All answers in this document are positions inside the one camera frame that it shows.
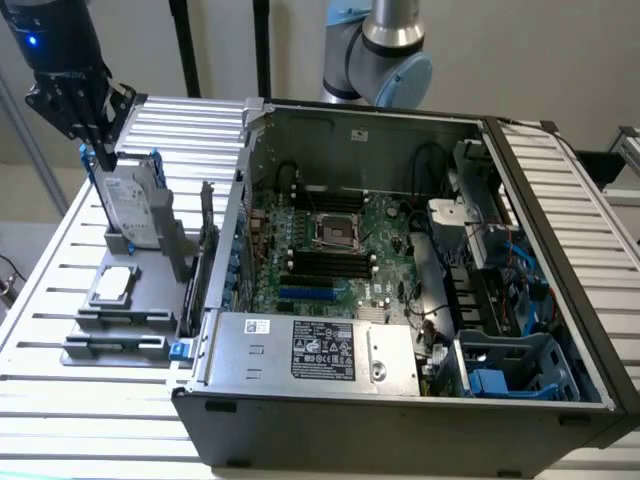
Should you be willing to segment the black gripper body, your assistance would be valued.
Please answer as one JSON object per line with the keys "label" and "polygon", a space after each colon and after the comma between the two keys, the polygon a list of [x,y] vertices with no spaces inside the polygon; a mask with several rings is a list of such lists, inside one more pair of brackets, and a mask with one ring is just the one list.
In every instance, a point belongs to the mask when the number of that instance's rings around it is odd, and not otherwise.
{"label": "black gripper body", "polygon": [[36,82],[83,82],[106,97],[112,77],[85,1],[3,1],[7,22]]}

